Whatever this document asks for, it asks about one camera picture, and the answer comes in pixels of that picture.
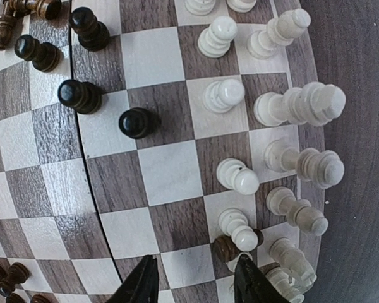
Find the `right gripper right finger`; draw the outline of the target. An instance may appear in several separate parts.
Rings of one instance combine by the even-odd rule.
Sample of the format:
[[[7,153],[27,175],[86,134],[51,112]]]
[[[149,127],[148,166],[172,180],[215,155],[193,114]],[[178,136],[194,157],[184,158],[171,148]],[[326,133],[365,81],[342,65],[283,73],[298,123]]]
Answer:
[[[288,303],[246,254],[239,256],[235,268],[234,302]]]

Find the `wooden chess board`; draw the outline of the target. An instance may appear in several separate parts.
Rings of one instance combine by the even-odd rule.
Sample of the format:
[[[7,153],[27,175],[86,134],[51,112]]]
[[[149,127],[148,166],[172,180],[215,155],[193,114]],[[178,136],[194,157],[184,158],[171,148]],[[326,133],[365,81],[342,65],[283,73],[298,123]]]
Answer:
[[[105,302],[144,255],[157,258],[160,302],[175,302],[167,270],[183,236],[179,205],[203,194],[187,83],[210,74],[201,104],[225,114],[245,100],[234,12],[207,16],[183,1],[64,1],[52,21],[30,14],[29,34],[62,52],[50,73],[0,51],[0,267],[25,266],[23,302]],[[123,112],[159,115],[141,139]]]

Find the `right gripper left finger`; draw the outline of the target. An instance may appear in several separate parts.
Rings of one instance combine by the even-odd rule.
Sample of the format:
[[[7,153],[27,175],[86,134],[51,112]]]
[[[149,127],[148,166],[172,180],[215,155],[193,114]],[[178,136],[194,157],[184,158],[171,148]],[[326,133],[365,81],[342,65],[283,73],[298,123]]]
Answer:
[[[144,256],[107,303],[158,303],[157,259]]]

